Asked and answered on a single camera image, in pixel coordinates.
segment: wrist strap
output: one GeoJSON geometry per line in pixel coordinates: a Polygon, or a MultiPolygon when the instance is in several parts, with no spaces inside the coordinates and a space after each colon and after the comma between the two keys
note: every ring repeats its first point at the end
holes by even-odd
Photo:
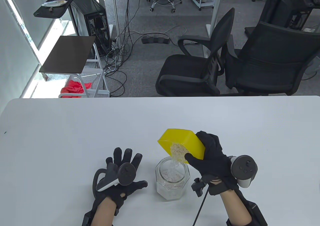
{"type": "Polygon", "coordinates": [[[209,184],[209,194],[210,195],[218,195],[225,191],[228,191],[229,188],[225,185],[225,183],[222,181],[221,183],[214,185],[209,184]]]}

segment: black computer case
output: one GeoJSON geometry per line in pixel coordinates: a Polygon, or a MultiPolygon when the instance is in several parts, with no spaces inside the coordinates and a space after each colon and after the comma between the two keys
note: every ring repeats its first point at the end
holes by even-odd
{"type": "Polygon", "coordinates": [[[71,6],[79,35],[95,36],[99,55],[107,55],[111,50],[111,38],[105,8],[96,0],[74,0],[71,6]]]}

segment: black glove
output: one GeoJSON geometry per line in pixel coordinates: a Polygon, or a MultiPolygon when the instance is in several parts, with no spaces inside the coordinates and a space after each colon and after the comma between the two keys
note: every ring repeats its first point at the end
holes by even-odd
{"type": "MultiPolygon", "coordinates": [[[[120,167],[123,163],[130,163],[130,160],[132,157],[132,149],[126,149],[122,160],[121,160],[121,157],[122,157],[122,150],[118,147],[113,152],[113,160],[112,160],[112,157],[108,157],[105,160],[107,167],[108,166],[112,167],[112,164],[116,164],[118,167],[120,167]]],[[[139,167],[141,159],[142,159],[142,154],[137,153],[131,162],[131,164],[135,167],[136,170],[139,167]]],[[[93,219],[97,211],[97,207],[106,197],[110,197],[111,200],[114,201],[115,204],[117,205],[116,213],[115,213],[116,215],[119,211],[119,208],[123,205],[124,200],[126,200],[129,195],[131,195],[133,192],[135,192],[138,189],[142,189],[148,186],[147,181],[139,181],[139,182],[132,182],[130,185],[127,185],[127,186],[122,186],[118,184],[116,186],[111,186],[104,191],[98,192],[96,190],[97,180],[98,180],[99,174],[103,172],[105,172],[105,169],[99,169],[95,175],[95,178],[93,179],[92,191],[95,197],[95,201],[93,203],[92,210],[90,213],[91,220],[93,219]]]]}
{"type": "Polygon", "coordinates": [[[203,160],[192,154],[185,154],[188,163],[203,175],[211,175],[221,179],[229,189],[238,189],[237,180],[231,174],[231,160],[222,152],[219,137],[204,131],[196,133],[205,146],[203,160]]]}

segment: finger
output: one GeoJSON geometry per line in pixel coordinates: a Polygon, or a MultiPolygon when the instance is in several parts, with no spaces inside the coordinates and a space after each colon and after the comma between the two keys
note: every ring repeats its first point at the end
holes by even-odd
{"type": "Polygon", "coordinates": [[[136,190],[138,189],[143,189],[143,188],[146,188],[148,186],[148,182],[145,181],[145,180],[142,180],[142,181],[138,181],[138,182],[132,182],[133,185],[134,185],[134,188],[136,190]]]}
{"type": "Polygon", "coordinates": [[[213,134],[209,134],[215,141],[217,149],[222,151],[222,147],[220,145],[219,137],[213,134]]]}
{"type": "Polygon", "coordinates": [[[204,131],[199,131],[196,133],[196,135],[206,148],[211,147],[212,137],[209,134],[204,131]]]}
{"type": "Polygon", "coordinates": [[[105,162],[106,162],[106,166],[108,167],[108,164],[109,164],[109,163],[113,163],[112,157],[106,158],[106,159],[105,159],[105,162]]]}
{"type": "Polygon", "coordinates": [[[142,160],[142,154],[137,153],[131,162],[131,164],[136,168],[136,170],[138,169],[141,160],[142,160]]]}
{"type": "Polygon", "coordinates": [[[121,157],[122,157],[122,150],[117,147],[113,151],[113,162],[120,167],[121,166],[121,157]]]}
{"type": "Polygon", "coordinates": [[[132,182],[129,186],[127,186],[127,196],[131,195],[133,192],[135,192],[138,189],[143,189],[148,186],[147,181],[138,181],[138,182],[132,182]]]}
{"type": "Polygon", "coordinates": [[[132,149],[126,149],[124,151],[123,159],[121,161],[121,164],[130,163],[131,157],[132,157],[132,149]]]}
{"type": "Polygon", "coordinates": [[[195,157],[192,156],[191,153],[186,153],[184,158],[186,159],[186,161],[188,161],[188,163],[194,167],[195,169],[199,170],[201,163],[203,160],[199,160],[195,157]]]}

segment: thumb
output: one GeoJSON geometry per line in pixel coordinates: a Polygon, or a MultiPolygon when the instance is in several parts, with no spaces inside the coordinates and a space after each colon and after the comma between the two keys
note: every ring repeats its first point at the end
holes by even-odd
{"type": "Polygon", "coordinates": [[[195,157],[193,157],[193,155],[191,153],[186,153],[184,156],[185,160],[188,161],[188,163],[194,167],[195,169],[199,170],[199,167],[201,165],[202,160],[199,160],[195,157]]]}
{"type": "Polygon", "coordinates": [[[133,182],[132,184],[136,188],[136,190],[143,189],[143,188],[146,188],[148,186],[148,182],[145,181],[145,180],[138,181],[138,182],[133,182]]]}
{"type": "Polygon", "coordinates": [[[138,182],[132,182],[130,185],[128,185],[128,194],[127,196],[129,196],[130,194],[132,194],[133,192],[135,192],[138,189],[143,189],[145,187],[148,186],[148,182],[145,180],[142,181],[138,181],[138,182]]]}

